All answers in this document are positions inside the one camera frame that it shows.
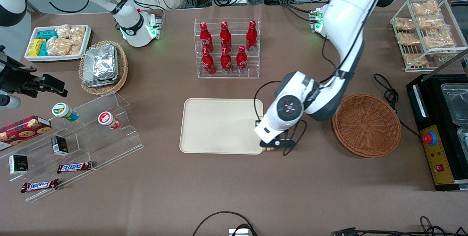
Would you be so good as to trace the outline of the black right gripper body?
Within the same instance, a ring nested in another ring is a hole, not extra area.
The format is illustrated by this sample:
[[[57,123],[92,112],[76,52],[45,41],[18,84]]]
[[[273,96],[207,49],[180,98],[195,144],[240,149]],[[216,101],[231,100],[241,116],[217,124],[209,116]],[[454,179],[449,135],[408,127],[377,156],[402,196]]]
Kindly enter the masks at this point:
[[[7,55],[1,56],[0,87],[6,93],[18,93],[27,96],[37,96],[38,91],[46,89],[40,84],[38,76],[33,75],[37,69],[25,66]]]

